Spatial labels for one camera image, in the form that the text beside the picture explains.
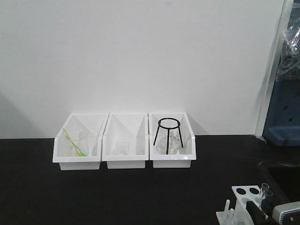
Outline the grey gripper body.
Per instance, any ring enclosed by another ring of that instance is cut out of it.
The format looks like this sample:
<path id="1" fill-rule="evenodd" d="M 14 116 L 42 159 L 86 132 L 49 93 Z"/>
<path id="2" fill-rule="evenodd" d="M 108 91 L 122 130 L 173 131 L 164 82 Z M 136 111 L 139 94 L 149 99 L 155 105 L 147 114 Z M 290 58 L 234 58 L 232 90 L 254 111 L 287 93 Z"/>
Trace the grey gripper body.
<path id="1" fill-rule="evenodd" d="M 299 225 L 300 202 L 290 202 L 275 206 L 272 218 L 280 225 Z"/>

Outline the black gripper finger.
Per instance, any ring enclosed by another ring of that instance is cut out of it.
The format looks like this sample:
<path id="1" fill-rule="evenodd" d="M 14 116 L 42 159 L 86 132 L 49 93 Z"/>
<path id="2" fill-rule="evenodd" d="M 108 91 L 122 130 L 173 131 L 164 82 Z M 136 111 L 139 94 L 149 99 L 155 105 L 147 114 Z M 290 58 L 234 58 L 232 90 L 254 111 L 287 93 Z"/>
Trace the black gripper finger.
<path id="1" fill-rule="evenodd" d="M 273 220 L 265 218 L 264 213 L 256 206 L 253 201 L 247 201 L 246 210 L 248 211 L 254 225 L 272 225 Z"/>

